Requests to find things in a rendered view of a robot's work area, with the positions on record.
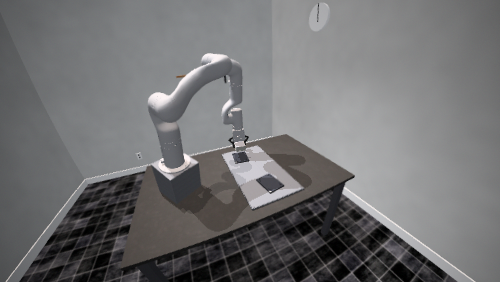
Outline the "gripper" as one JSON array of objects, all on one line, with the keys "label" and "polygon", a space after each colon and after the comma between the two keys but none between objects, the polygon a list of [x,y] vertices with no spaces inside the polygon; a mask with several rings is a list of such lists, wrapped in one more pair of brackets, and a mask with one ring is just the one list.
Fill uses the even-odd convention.
[{"label": "gripper", "polygon": [[[232,137],[229,139],[230,143],[233,144],[233,147],[235,149],[235,142],[241,142],[241,141],[244,141],[244,144],[246,145],[246,141],[248,140],[248,136],[245,135],[244,133],[244,129],[241,129],[241,130],[234,130],[232,131]],[[245,137],[247,137],[245,139]],[[231,141],[233,139],[233,141]]]}]

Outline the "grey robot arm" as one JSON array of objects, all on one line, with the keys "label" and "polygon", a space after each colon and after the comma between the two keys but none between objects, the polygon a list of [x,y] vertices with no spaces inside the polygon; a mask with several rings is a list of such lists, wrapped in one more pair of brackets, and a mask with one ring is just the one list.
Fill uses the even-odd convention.
[{"label": "grey robot arm", "polygon": [[242,103],[240,64],[219,54],[206,54],[201,63],[201,67],[194,69],[180,81],[170,96],[154,93],[148,99],[148,111],[156,128],[163,156],[159,168],[164,173],[179,173],[190,165],[190,158],[183,154],[180,129],[175,121],[182,117],[194,94],[207,83],[229,75],[230,100],[222,110],[222,120],[225,125],[232,124],[234,130],[243,129],[242,109],[232,109],[231,114],[228,114],[232,107]]}]

